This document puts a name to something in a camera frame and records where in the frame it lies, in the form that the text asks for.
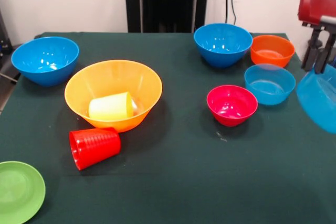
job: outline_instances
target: table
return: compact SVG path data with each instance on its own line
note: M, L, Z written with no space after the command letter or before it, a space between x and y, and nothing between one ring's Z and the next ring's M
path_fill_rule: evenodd
M42 36L78 43L76 71L110 59L144 63L162 78L163 94L140 126L120 134L120 155L79 172L68 134L92 126L67 107L65 84L43 88L21 77L0 116L0 161L27 162L45 179L45 202L28 223L336 222L336 139L295 92L234 128L208 110L210 89L244 86L249 56L216 70L191 34ZM287 69L297 81L304 75L297 56Z

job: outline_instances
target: blue bowl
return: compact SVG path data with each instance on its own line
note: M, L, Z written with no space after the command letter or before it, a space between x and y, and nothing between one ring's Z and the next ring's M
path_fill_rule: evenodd
M12 55L12 64L29 80L42 86L53 86L68 79L78 54L79 48L72 40L45 37L18 47Z
M272 64L258 64L245 71L245 87L260 104L282 103L295 88L295 78L286 69Z
M194 39L202 57L215 68L226 68L236 63L253 42L247 30L225 23L200 27Z
M298 84L296 93L309 117L324 130L336 134L336 69L326 65L324 73L310 71Z

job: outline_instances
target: yellow cup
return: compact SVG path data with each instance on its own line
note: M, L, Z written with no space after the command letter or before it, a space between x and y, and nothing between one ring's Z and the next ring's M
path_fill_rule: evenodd
M100 121L116 121L132 117L130 92L93 99L89 104L89 116Z

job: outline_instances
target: red bowl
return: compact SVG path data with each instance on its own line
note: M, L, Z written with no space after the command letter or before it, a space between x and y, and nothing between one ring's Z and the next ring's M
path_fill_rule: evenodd
M258 108L257 98L250 91L234 85L215 87L206 102L215 119L227 127L243 123Z

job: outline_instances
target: white wall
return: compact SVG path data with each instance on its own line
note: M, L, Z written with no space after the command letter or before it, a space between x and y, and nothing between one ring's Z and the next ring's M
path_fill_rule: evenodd
M234 0L237 25L251 32L287 33L300 57L307 47L312 29L302 27L298 20L300 0ZM229 21L233 22L231 7ZM208 0L206 23L225 21L225 0ZM326 40L326 32L321 34Z
M45 31L127 32L125 0L0 0L13 44Z
M237 25L252 32L285 32L302 55L311 29L298 21L299 1L234 0ZM125 0L0 0L0 9L13 44L44 31L127 32ZM224 21L225 0L208 0L206 23Z

